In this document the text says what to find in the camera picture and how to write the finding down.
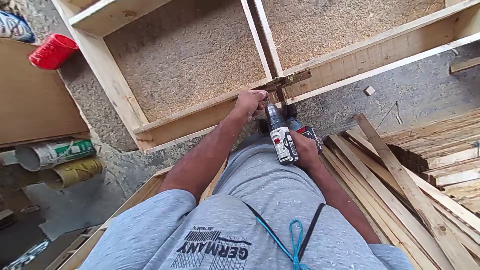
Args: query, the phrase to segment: cordless drill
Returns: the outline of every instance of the cordless drill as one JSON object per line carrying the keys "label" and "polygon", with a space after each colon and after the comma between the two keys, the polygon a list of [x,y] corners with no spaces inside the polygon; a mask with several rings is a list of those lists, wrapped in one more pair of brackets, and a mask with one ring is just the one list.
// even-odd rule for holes
{"label": "cordless drill", "polygon": [[[292,136],[290,135],[290,130],[280,114],[280,111],[275,104],[268,101],[268,105],[265,108],[265,114],[267,115],[270,137],[275,146],[278,161],[281,165],[289,165],[296,162],[299,159],[297,149],[295,148]],[[305,126],[297,130],[297,133],[314,140],[317,145],[318,154],[322,152],[322,147],[312,127]]]}

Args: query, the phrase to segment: drill chuck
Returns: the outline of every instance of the drill chuck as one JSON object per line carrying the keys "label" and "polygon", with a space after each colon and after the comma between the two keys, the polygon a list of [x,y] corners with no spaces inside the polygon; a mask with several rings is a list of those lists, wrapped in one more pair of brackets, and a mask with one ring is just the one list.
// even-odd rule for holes
{"label": "drill chuck", "polygon": [[267,115],[268,129],[270,132],[277,128],[287,126],[275,104],[268,104],[265,108],[265,114]]}

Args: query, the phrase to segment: black strap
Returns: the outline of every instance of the black strap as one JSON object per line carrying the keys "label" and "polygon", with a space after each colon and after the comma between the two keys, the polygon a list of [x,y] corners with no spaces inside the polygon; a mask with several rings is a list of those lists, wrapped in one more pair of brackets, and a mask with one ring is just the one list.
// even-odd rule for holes
{"label": "black strap", "polygon": [[252,213],[255,215],[255,217],[257,217],[258,219],[260,219],[264,224],[265,226],[267,226],[267,228],[273,233],[273,235],[277,238],[277,240],[283,245],[285,246],[282,241],[280,240],[280,238],[278,238],[278,236],[276,235],[275,231],[272,230],[272,228],[270,228],[270,225],[268,225],[268,223],[262,218],[262,216],[255,210],[253,209],[253,207],[251,207],[248,203],[246,202],[243,202],[249,209],[250,211],[252,211]]}
{"label": "black strap", "polygon": [[317,224],[318,217],[320,217],[320,212],[322,212],[322,209],[324,208],[325,204],[321,203],[317,211],[315,212],[315,215],[313,216],[313,220],[310,223],[310,227],[308,228],[307,235],[305,236],[305,240],[303,240],[303,243],[301,243],[300,251],[299,251],[299,261],[301,261],[301,258],[303,257],[303,253],[305,252],[305,249],[307,249],[307,244],[310,241],[310,237],[312,236],[313,230],[315,229],[315,225]]}
{"label": "black strap", "polygon": [[[272,230],[272,228],[270,228],[270,225],[268,225],[268,223],[262,218],[262,216],[255,210],[253,209],[253,207],[251,207],[249,204],[247,204],[246,202],[243,202],[249,209],[250,211],[252,211],[252,213],[255,215],[255,217],[257,217],[258,219],[260,219],[266,226],[267,228],[272,232],[272,234],[278,239],[278,241],[283,245],[285,246],[282,241],[280,240],[280,238],[278,238],[278,236],[275,234],[274,230]],[[305,240],[303,240],[302,244],[301,244],[301,247],[300,247],[300,252],[299,252],[299,261],[301,261],[301,258],[303,257],[303,253],[305,252],[305,249],[307,249],[307,244],[308,242],[310,241],[310,237],[312,236],[312,233],[313,233],[313,230],[315,229],[315,225],[317,224],[317,220],[318,218],[320,217],[320,213],[322,212],[322,209],[324,208],[325,204],[324,203],[321,203],[318,208],[317,208],[317,211],[315,212],[315,215],[313,216],[313,220],[312,222],[310,223],[310,227],[308,228],[308,231],[307,231],[307,234],[305,236]]]}

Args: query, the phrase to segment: drill battery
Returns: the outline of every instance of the drill battery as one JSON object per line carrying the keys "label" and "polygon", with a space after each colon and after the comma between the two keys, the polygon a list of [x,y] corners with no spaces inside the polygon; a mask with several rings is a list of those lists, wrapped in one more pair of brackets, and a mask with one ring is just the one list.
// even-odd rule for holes
{"label": "drill battery", "polygon": [[318,154],[320,154],[323,151],[322,146],[320,145],[320,141],[317,138],[317,134],[315,134],[315,131],[313,130],[313,128],[311,126],[305,126],[301,129],[297,130],[297,133],[300,133],[303,136],[314,140],[315,143],[317,144]]}

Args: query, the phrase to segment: person's arm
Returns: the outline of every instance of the person's arm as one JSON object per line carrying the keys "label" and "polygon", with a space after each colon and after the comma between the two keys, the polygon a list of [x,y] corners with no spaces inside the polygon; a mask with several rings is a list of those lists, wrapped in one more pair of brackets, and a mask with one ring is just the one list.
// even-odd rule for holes
{"label": "person's arm", "polygon": [[267,92],[263,90],[241,93],[233,111],[175,164],[158,192],[182,189],[192,193],[198,202],[220,170],[243,127],[264,110],[261,101],[266,95]]}
{"label": "person's arm", "polygon": [[299,154],[299,160],[295,165],[303,169],[313,179],[324,195],[327,204],[339,210],[367,243],[381,244],[377,234],[358,206],[346,194],[318,158],[315,141],[293,131],[290,131],[290,133]]}

